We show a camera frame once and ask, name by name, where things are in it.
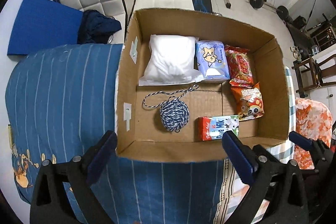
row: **black weight plate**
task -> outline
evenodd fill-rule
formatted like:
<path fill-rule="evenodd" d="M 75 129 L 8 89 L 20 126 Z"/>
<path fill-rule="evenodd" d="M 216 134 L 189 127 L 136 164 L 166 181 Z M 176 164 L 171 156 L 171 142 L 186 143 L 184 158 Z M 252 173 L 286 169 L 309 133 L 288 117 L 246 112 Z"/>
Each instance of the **black weight plate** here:
<path fill-rule="evenodd" d="M 264 5 L 264 0 L 250 0 L 250 4 L 254 9 L 259 9 Z"/>
<path fill-rule="evenodd" d="M 288 22 L 289 24 L 292 24 L 293 25 L 293 19 L 291 16 L 288 16 L 286 19 L 285 19 L 286 22 Z"/>
<path fill-rule="evenodd" d="M 277 9 L 277 14 L 282 20 L 286 20 L 289 16 L 288 10 L 285 6 L 280 5 Z"/>

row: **blue and white yarn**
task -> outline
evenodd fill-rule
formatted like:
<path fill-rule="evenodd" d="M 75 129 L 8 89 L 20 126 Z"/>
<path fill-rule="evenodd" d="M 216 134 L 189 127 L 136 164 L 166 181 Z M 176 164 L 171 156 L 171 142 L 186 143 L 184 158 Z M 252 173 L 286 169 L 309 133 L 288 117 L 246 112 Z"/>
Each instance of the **blue and white yarn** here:
<path fill-rule="evenodd" d="M 147 95 L 143 101 L 142 104 L 149 108 L 156 108 L 158 106 L 161 106 L 160 108 L 160 116 L 161 116 L 161 122 L 163 126 L 168 131 L 174 131 L 174 132 L 180 132 L 180 130 L 188 123 L 189 121 L 189 109 L 185 102 L 181 101 L 180 98 L 186 95 L 188 92 L 194 91 L 198 89 L 198 85 L 193 85 L 187 90 L 177 90 L 172 93 L 164 92 L 164 91 L 158 91 L 151 93 Z M 173 95 L 176 93 L 184 92 L 179 97 L 176 96 L 170 96 L 167 101 L 164 101 L 156 106 L 148 106 L 145 104 L 145 100 L 147 97 L 157 94 L 167 94 L 167 95 Z"/>

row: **cardboard box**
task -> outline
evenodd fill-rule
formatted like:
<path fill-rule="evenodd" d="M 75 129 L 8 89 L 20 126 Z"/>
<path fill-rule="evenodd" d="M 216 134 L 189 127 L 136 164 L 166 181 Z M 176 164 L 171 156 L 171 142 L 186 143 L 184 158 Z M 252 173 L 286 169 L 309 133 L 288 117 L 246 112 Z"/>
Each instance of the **cardboard box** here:
<path fill-rule="evenodd" d="M 151 34 L 176 34 L 217 40 L 250 50 L 255 82 L 260 82 L 264 102 L 263 117 L 239 123 L 239 138 L 253 147 L 283 143 L 289 130 L 289 101 L 281 49 L 273 35 L 236 20 L 178 9 L 145 9 L 134 12 L 121 54 L 117 88 L 118 155 L 155 162 L 199 162 L 226 157 L 221 140 L 202 142 L 198 117 L 236 114 L 230 84 L 200 83 L 199 89 L 182 98 L 189 107 L 189 122 L 179 133 L 166 131 L 159 108 L 144 109 L 142 100 L 159 90 L 172 92 L 189 85 L 138 86 L 149 62 Z M 167 95 L 148 97 L 155 105 Z"/>

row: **wooden chair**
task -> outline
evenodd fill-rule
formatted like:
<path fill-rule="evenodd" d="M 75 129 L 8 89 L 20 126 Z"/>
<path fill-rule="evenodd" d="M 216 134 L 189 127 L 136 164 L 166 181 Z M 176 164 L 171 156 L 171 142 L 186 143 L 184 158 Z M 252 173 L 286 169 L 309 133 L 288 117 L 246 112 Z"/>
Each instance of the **wooden chair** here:
<path fill-rule="evenodd" d="M 299 85 L 299 89 L 296 92 L 300 94 L 301 98 L 307 97 L 307 95 L 305 95 L 305 93 L 304 93 L 307 90 L 312 90 L 312 89 L 318 88 L 319 86 L 336 85 L 336 81 L 326 82 L 326 83 L 323 82 L 323 78 L 336 75 L 336 65 L 333 65 L 333 66 L 325 68 L 325 69 L 320 68 L 321 65 L 327 63 L 328 61 L 330 61 L 333 58 L 336 58 L 336 54 L 333 54 L 332 56 L 328 57 L 326 60 L 322 61 L 321 63 L 317 63 L 311 57 L 309 57 L 308 59 L 306 59 L 302 62 L 298 62 L 298 61 L 293 62 L 294 66 L 292 67 L 292 69 L 295 70 L 296 77 L 297 77 L 297 82 L 298 82 L 298 85 Z M 306 67 L 306 69 L 300 71 L 301 66 Z M 313 84 L 309 85 L 309 86 L 303 86 L 301 74 L 304 73 L 304 72 L 307 72 L 307 71 L 310 71 L 310 73 L 311 73 L 311 78 L 312 78 Z"/>

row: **red snack bag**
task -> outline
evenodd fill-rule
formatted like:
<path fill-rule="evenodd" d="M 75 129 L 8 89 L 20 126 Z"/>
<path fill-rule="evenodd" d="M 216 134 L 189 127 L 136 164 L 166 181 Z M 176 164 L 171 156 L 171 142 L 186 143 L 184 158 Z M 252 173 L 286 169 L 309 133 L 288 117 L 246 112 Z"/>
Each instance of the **red snack bag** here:
<path fill-rule="evenodd" d="M 230 84 L 234 86 L 253 85 L 251 67 L 247 58 L 247 49 L 225 45 L 225 54 L 231 76 Z"/>
<path fill-rule="evenodd" d="M 263 97 L 259 83 L 254 86 L 231 86 L 237 103 L 237 114 L 240 121 L 259 118 L 264 115 Z"/>

